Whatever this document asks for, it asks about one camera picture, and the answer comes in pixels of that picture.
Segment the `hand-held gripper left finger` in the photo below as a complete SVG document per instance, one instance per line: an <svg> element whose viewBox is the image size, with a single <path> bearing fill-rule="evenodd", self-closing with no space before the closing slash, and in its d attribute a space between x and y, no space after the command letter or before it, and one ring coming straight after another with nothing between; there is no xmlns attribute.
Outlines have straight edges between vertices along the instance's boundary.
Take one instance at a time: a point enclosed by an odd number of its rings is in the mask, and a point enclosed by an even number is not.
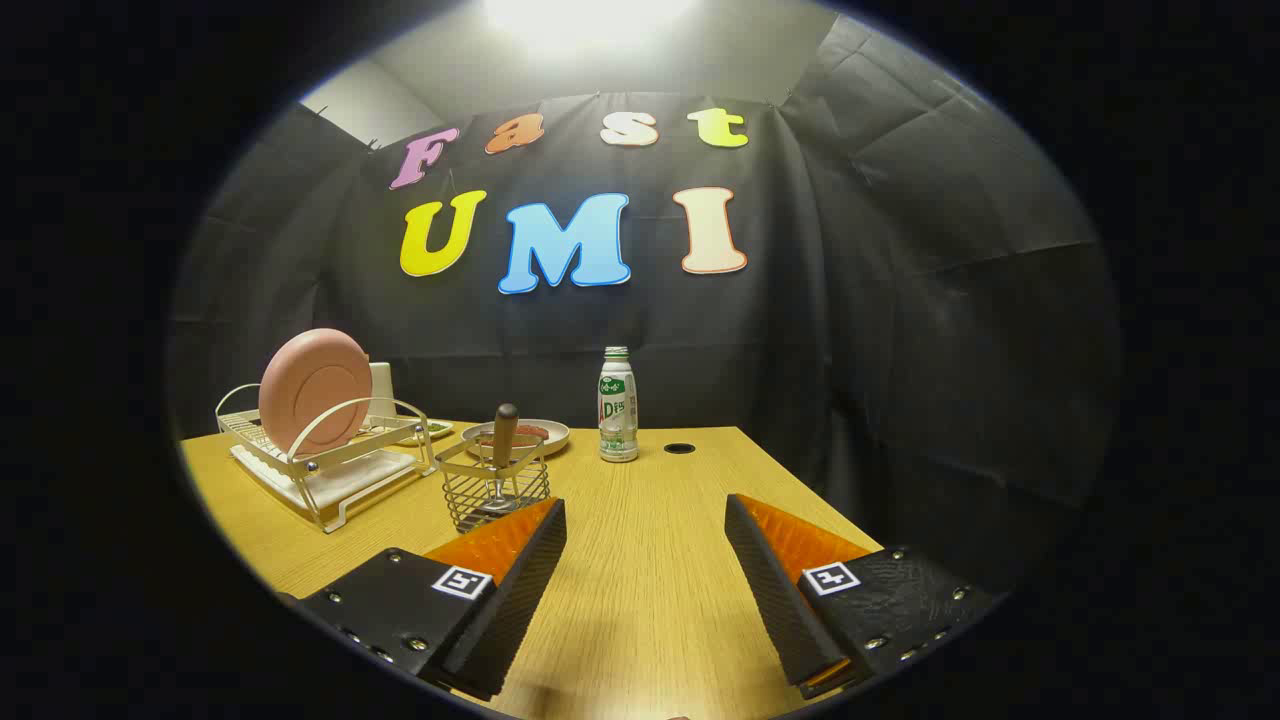
<svg viewBox="0 0 1280 720"><path fill-rule="evenodd" d="M278 598L421 682L499 694L567 542L562 498L544 498L426 553L388 547L319 591Z"/></svg>

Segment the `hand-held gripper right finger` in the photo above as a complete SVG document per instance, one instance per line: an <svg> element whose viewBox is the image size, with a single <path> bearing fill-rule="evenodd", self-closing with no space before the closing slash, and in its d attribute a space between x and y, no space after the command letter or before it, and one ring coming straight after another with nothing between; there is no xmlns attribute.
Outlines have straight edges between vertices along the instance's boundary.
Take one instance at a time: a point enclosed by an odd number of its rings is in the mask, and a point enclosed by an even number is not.
<svg viewBox="0 0 1280 720"><path fill-rule="evenodd" d="M869 550L746 495L727 497L724 533L806 700L920 662L1004 600L920 550Z"/></svg>

